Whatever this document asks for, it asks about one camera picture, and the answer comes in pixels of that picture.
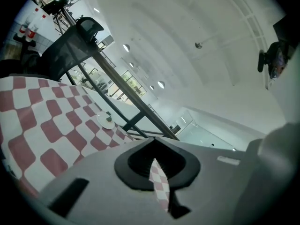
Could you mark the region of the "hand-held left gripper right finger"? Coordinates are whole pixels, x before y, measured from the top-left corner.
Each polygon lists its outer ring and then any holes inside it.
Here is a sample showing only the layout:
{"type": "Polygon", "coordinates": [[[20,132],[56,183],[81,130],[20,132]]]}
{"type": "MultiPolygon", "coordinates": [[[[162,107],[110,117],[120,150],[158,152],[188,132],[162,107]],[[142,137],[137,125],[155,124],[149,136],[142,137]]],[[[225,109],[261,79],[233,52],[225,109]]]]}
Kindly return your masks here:
{"type": "Polygon", "coordinates": [[[174,168],[181,161],[180,171],[165,171],[170,187],[170,213],[163,213],[159,225],[233,225],[240,194],[234,176],[247,154],[244,151],[223,150],[192,145],[167,138],[155,138],[176,158],[164,155],[159,161],[163,169],[174,168]]]}

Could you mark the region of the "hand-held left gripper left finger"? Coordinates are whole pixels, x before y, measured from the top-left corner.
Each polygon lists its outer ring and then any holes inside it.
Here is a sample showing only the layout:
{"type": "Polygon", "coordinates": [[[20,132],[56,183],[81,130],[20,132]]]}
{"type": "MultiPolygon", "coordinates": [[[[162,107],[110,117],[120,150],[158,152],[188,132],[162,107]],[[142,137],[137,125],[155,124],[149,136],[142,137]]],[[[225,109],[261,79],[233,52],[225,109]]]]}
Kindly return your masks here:
{"type": "Polygon", "coordinates": [[[78,225],[165,225],[169,214],[153,191],[142,192],[125,185],[116,175],[116,158],[142,141],[128,142],[81,159],[42,189],[38,198],[49,206],[77,178],[89,183],[67,220],[78,225]]]}

